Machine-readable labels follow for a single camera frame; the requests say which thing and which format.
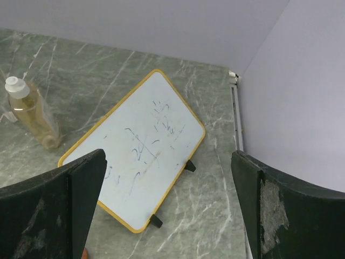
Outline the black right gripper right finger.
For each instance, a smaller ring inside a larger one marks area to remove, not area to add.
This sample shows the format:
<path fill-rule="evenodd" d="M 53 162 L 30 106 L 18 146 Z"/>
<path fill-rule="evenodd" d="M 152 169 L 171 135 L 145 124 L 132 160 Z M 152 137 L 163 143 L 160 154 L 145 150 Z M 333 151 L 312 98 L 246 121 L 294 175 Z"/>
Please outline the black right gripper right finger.
<path fill-rule="evenodd" d="M 231 170 L 253 258 L 344 258 L 344 193 L 242 151 Z"/>

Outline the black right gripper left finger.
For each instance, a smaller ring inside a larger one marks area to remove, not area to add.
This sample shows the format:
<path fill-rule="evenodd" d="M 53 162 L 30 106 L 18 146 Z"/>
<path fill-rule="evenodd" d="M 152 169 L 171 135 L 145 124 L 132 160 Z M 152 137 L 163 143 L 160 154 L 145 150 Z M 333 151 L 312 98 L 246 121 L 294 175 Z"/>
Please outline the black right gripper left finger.
<path fill-rule="evenodd" d="M 96 149 L 1 188 L 1 258 L 81 258 L 106 169 Z"/>

